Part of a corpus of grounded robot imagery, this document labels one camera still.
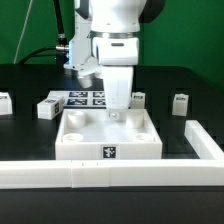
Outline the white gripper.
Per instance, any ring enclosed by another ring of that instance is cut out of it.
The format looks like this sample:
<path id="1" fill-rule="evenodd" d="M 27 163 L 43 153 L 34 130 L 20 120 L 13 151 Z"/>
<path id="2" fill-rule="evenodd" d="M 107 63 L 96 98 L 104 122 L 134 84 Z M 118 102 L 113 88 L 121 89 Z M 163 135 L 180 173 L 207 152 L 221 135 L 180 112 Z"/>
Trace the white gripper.
<path id="1" fill-rule="evenodd" d="M 101 68 L 109 118 L 123 122 L 124 110 L 130 105 L 134 66 L 139 59 L 139 39 L 94 37 L 92 51 Z"/>

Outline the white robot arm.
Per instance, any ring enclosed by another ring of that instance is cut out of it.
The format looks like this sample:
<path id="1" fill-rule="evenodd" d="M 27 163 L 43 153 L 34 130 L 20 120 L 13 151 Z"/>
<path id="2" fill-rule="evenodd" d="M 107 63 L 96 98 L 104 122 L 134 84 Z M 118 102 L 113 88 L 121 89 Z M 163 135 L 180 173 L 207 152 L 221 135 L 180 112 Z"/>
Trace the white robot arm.
<path id="1" fill-rule="evenodd" d="M 130 107 L 139 60 L 139 17 L 147 0 L 74 0 L 75 35 L 64 68 L 82 87 L 103 80 L 106 109 L 118 120 Z"/>

